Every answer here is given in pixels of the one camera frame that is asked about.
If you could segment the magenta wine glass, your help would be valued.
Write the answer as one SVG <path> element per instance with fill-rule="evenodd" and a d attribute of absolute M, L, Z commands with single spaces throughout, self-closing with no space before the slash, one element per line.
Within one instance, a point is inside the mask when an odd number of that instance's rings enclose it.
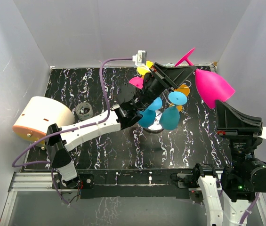
<path fill-rule="evenodd" d="M 141 77 L 134 77 L 134 78 L 129 80 L 129 84 L 132 84 L 139 89 L 143 88 L 143 82 L 144 82 L 144 80 Z"/>
<path fill-rule="evenodd" d="M 216 107 L 216 100 L 225 102 L 235 93 L 235 89 L 222 76 L 202 69 L 195 69 L 195 85 L 199 96 L 210 109 Z"/>

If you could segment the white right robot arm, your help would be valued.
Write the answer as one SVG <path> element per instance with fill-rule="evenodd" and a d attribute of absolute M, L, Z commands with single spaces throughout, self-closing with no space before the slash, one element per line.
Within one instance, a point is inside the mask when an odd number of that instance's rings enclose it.
<path fill-rule="evenodd" d="M 244 226 L 259 194 L 266 193 L 266 162 L 254 155 L 266 127 L 221 100 L 215 107 L 217 134 L 228 139 L 232 161 L 221 176 L 210 164 L 196 164 L 192 182 L 201 189 L 209 226 Z"/>

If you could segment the orange wine glass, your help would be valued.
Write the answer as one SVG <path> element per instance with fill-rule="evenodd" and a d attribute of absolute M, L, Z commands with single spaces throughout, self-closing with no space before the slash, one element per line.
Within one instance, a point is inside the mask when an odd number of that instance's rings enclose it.
<path fill-rule="evenodd" d="M 150 68 L 153 66 L 153 62 L 147 61 L 145 66 L 138 66 L 137 72 L 143 77 L 146 73 L 150 72 Z"/>
<path fill-rule="evenodd" d="M 188 95 L 190 94 L 190 88 L 187 85 L 182 84 L 175 91 L 184 94 L 186 96 L 186 103 L 187 103 L 187 101 L 188 101 Z M 183 106 L 182 105 L 177 105 L 176 108 L 180 112 L 180 111 L 182 111 Z"/>

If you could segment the blue wine glass front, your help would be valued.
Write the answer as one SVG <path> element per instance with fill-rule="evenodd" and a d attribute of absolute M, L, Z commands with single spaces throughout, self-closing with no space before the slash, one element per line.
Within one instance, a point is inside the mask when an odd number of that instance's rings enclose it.
<path fill-rule="evenodd" d="M 144 111 L 140 111 L 142 118 L 138 124 L 143 128 L 148 128 L 154 124 L 156 111 L 162 107 L 162 99 L 156 98 Z"/>

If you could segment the blue wine glass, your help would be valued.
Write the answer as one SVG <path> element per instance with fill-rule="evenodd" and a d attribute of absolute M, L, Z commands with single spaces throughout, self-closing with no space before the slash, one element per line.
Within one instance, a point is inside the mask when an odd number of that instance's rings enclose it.
<path fill-rule="evenodd" d="M 177 106 L 185 105 L 187 103 L 187 97 L 181 92 L 174 91 L 169 93 L 168 99 L 173 103 L 174 106 L 164 110 L 159 123 L 165 130 L 174 130 L 177 128 L 180 120 L 180 113 L 177 109 Z"/>
<path fill-rule="evenodd" d="M 154 124 L 156 111 L 162 107 L 162 99 L 156 98 L 144 111 L 140 111 L 142 118 L 138 124 L 143 128 L 148 128 Z"/>

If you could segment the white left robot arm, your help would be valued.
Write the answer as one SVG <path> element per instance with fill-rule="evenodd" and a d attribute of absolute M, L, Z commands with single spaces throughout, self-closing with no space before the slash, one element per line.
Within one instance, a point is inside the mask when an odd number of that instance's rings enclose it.
<path fill-rule="evenodd" d="M 69 126 L 48 127 L 45 145 L 51 161 L 51 168 L 57 170 L 60 181 L 67 188 L 82 184 L 74 162 L 69 154 L 77 146 L 104 134 L 117 132 L 136 123 L 143 128 L 152 126 L 156 112 L 162 107 L 161 94 L 169 91 L 172 107 L 162 112 L 161 119 L 166 120 L 164 129 L 174 130 L 180 119 L 178 105 L 184 105 L 187 98 L 176 90 L 195 73 L 194 65 L 167 67 L 154 63 L 145 68 L 140 85 L 125 83 L 119 89 L 117 104 L 108 106 L 107 110 L 97 116 Z"/>

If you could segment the blue wine glass back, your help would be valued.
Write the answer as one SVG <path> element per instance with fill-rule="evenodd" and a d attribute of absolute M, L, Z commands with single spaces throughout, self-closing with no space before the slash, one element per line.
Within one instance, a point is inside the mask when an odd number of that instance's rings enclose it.
<path fill-rule="evenodd" d="M 168 99 L 173 103 L 174 106 L 164 110 L 159 123 L 165 130 L 174 130 L 177 128 L 180 120 L 180 113 L 177 109 L 177 106 L 185 105 L 187 103 L 187 97 L 181 92 L 174 91 L 169 93 Z"/>

